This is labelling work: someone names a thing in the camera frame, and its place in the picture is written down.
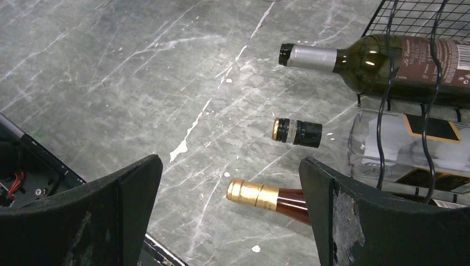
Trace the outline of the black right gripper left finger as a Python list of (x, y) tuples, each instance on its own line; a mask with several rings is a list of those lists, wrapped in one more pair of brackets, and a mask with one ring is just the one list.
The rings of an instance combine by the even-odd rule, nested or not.
[(148, 155), (112, 174), (1, 211), (2, 265), (136, 265), (162, 176)]

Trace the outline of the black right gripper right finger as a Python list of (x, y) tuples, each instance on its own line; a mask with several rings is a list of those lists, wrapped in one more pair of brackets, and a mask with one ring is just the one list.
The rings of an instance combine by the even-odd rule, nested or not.
[(321, 265), (469, 264), (469, 208), (403, 199), (313, 157), (299, 177)]

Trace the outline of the silver necked green wine bottle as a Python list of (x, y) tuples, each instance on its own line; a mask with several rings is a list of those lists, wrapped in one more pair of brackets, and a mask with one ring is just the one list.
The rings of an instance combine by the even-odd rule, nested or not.
[(436, 39), (435, 52), (442, 68), (439, 92), (435, 92), (437, 67), (430, 39), (385, 34), (360, 38), (345, 49), (282, 44), (279, 64), (321, 70), (342, 77), (355, 93), (409, 103), (469, 109), (469, 42)]

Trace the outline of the gold capped amber wine bottle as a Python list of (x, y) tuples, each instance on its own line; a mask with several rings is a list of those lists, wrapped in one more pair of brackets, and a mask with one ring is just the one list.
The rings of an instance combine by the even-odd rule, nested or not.
[(294, 220), (311, 225), (303, 190), (279, 188), (238, 178), (230, 180), (228, 200), (277, 212)]

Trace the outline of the black gold capped clear bottle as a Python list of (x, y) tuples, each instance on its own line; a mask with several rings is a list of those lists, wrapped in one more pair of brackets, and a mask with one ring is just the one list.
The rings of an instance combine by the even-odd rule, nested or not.
[(332, 153), (341, 173), (411, 186), (469, 192), (469, 125), (417, 115), (358, 108), (328, 124), (276, 118), (274, 141)]

